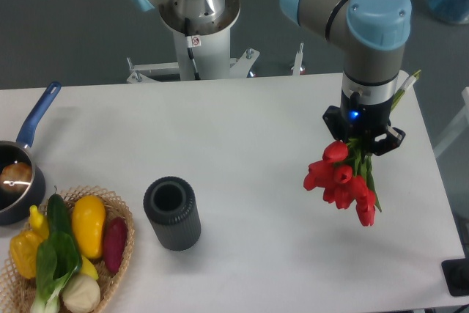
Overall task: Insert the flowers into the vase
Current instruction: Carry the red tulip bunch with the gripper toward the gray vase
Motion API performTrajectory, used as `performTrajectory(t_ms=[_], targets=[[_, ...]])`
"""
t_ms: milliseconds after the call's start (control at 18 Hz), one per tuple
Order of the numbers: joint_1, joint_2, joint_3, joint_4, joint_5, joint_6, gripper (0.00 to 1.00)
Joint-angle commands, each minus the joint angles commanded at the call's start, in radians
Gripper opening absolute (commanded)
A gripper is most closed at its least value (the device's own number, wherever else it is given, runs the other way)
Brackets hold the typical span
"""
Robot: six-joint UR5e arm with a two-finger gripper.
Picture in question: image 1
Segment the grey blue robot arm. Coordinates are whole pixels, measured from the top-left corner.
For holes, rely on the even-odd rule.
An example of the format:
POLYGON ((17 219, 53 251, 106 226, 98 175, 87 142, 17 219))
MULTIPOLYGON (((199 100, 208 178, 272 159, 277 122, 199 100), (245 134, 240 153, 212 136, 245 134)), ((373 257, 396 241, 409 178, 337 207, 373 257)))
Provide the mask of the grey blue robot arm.
MULTIPOLYGON (((230 58, 230 29, 240 0, 133 0, 157 9, 171 29, 180 78, 240 78, 247 70, 230 58)), ((335 139, 360 138, 366 154, 396 149, 405 133, 389 117, 410 34, 410 0, 279 0, 281 11, 343 50, 340 106, 323 119, 335 139)))

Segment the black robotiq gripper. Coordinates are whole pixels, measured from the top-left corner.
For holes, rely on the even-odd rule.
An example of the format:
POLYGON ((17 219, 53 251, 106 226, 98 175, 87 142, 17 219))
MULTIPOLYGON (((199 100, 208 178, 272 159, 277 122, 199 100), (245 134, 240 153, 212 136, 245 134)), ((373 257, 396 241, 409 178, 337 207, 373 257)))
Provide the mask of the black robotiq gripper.
POLYGON ((369 153, 384 155, 400 147, 406 133, 390 125, 389 116, 394 96, 377 104, 369 104, 357 91, 341 90, 341 105, 329 106, 322 119, 335 140, 369 136, 369 153))

